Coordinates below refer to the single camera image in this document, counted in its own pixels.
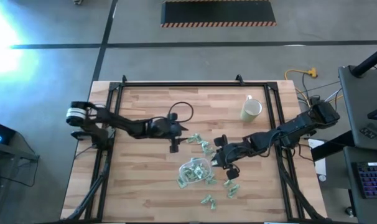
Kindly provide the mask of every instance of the concrete floor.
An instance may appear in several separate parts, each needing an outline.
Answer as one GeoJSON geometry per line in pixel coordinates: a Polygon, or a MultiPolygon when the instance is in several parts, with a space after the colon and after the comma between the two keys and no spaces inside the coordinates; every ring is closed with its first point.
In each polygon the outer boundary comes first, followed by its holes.
{"type": "MultiPolygon", "coordinates": [[[[377,40],[377,0],[273,0],[276,27],[161,29],[161,0],[119,0],[109,43],[377,40]]],[[[22,133],[40,155],[35,185],[12,184],[1,223],[58,220],[77,142],[65,123],[72,100],[86,100],[99,49],[8,50],[11,44],[99,44],[111,0],[0,0],[0,123],[22,133]]],[[[356,65],[377,45],[312,47],[186,47],[107,49],[99,80],[247,80],[282,79],[288,69],[317,68],[307,88],[338,81],[339,66],[356,65]]],[[[303,89],[301,74],[289,75],[303,89]]],[[[311,91],[328,97],[340,84],[311,91]]],[[[343,100],[341,120],[319,131],[331,139],[350,129],[343,100]]],[[[339,159],[328,162],[333,170],[339,159]]],[[[334,176],[327,174],[328,181],[334,176]]],[[[21,180],[30,180],[28,172],[21,180]]],[[[348,197],[322,184],[330,218],[355,221],[343,209],[348,197]]]]}

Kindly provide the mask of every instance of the black metal frame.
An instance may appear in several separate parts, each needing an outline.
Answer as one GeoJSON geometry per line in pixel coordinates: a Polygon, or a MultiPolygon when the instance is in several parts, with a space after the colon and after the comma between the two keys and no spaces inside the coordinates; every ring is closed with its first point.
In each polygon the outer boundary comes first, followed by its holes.
{"type": "MultiPolygon", "coordinates": [[[[110,109],[111,108],[111,100],[113,98],[114,92],[117,90],[118,95],[117,95],[117,100],[116,100],[116,106],[115,106],[115,113],[118,114],[120,105],[121,105],[121,99],[122,99],[122,94],[123,94],[123,88],[124,87],[162,87],[162,86],[253,86],[253,87],[262,87],[264,89],[264,94],[266,98],[266,104],[268,107],[268,115],[270,119],[270,126],[271,128],[276,127],[276,120],[274,119],[274,112],[273,112],[273,107],[272,107],[272,102],[271,102],[271,94],[270,91],[273,92],[275,100],[276,100],[276,106],[277,106],[277,114],[278,118],[280,121],[280,124],[284,123],[284,113],[282,111],[282,105],[281,105],[281,99],[279,96],[279,90],[276,82],[244,82],[241,75],[237,75],[236,81],[233,82],[127,82],[127,79],[125,76],[123,76],[122,82],[111,82],[109,84],[109,90],[108,90],[108,96],[107,96],[107,102],[106,102],[106,108],[110,109]]],[[[102,181],[101,185],[101,193],[100,193],[100,200],[98,204],[98,211],[96,214],[96,218],[92,218],[92,210],[93,210],[93,196],[96,192],[97,188],[93,191],[91,189],[91,199],[90,202],[88,203],[86,207],[86,213],[85,217],[82,220],[74,219],[74,220],[59,220],[56,223],[101,223],[103,219],[103,211],[104,211],[104,205],[105,205],[105,198],[106,198],[106,191],[107,191],[107,184],[108,184],[108,175],[109,175],[109,170],[111,169],[111,158],[113,155],[113,145],[114,145],[114,140],[115,138],[111,138],[111,145],[109,148],[106,150],[107,155],[106,155],[106,163],[109,162],[109,169],[107,174],[105,175],[105,178],[102,181]]],[[[282,164],[282,148],[278,144],[276,144],[276,157],[277,157],[277,164],[282,164]]],[[[105,152],[105,149],[99,149],[97,154],[96,154],[96,159],[95,159],[95,165],[93,169],[93,175],[92,175],[92,180],[91,180],[91,188],[96,184],[96,180],[98,180],[99,176],[99,169],[100,169],[100,163],[101,163],[101,158],[103,156],[103,153],[105,152]]],[[[288,168],[289,168],[289,174],[291,176],[291,179],[295,184],[298,183],[297,177],[296,177],[296,172],[295,172],[295,167],[294,167],[294,161],[292,160],[292,154],[291,151],[286,151],[287,154],[287,163],[288,163],[288,168]]],[[[294,218],[292,214],[292,208],[291,208],[291,203],[289,200],[289,193],[288,193],[288,188],[287,188],[287,183],[286,181],[281,177],[281,171],[279,170],[279,175],[280,175],[280,180],[281,180],[281,189],[282,189],[282,196],[284,199],[284,206],[286,209],[286,215],[287,215],[287,220],[290,221],[292,219],[295,219],[296,222],[298,223],[307,223],[311,220],[305,220],[304,216],[304,209],[303,206],[300,204],[299,199],[295,195],[295,200],[296,200],[296,207],[298,208],[298,218],[294,218]]]]}

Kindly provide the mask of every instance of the coffee mug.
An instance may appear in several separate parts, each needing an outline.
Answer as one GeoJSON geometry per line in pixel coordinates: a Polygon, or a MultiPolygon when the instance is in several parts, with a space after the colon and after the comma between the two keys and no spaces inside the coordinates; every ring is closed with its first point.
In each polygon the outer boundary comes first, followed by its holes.
{"type": "Polygon", "coordinates": [[[243,109],[241,110],[241,119],[244,122],[253,121],[262,112],[262,104],[258,100],[252,99],[251,95],[246,97],[243,109]]]}

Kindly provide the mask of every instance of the floor mat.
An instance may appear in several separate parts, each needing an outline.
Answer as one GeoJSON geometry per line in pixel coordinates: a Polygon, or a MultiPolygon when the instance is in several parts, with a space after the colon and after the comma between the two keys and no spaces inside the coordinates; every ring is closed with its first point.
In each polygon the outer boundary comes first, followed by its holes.
{"type": "Polygon", "coordinates": [[[268,0],[171,0],[162,4],[161,27],[275,26],[268,0]]]}

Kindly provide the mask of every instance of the black pole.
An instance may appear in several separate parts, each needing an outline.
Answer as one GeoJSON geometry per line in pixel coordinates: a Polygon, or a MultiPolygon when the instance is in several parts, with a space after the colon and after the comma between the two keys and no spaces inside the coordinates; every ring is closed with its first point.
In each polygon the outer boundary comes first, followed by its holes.
{"type": "Polygon", "coordinates": [[[362,78],[363,74],[367,72],[370,68],[374,67],[377,64],[377,52],[367,58],[364,62],[359,64],[353,70],[351,70],[351,74],[354,77],[362,78]]]}

